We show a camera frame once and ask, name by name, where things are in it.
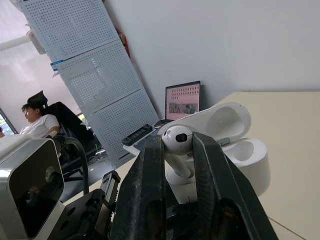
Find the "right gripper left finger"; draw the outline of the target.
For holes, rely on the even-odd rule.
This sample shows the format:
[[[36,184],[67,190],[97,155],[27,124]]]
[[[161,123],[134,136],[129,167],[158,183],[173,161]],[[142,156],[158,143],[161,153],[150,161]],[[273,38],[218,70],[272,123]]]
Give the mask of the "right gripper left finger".
[[[166,238],[164,145],[160,136],[144,149],[124,177],[117,198],[111,240]]]

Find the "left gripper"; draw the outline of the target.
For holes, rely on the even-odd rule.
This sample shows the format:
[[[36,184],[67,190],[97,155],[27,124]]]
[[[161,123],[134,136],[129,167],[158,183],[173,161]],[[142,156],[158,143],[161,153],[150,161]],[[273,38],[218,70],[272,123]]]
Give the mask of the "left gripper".
[[[118,185],[116,171],[106,173],[99,189],[65,206],[57,221],[59,240],[107,240],[112,214],[116,209]]]

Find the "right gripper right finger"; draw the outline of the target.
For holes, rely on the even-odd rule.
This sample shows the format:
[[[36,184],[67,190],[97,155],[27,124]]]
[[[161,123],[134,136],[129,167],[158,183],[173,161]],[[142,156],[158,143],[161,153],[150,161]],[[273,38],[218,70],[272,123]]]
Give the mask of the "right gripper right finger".
[[[192,151],[198,202],[198,240],[278,239],[251,183],[205,134],[194,132]]]

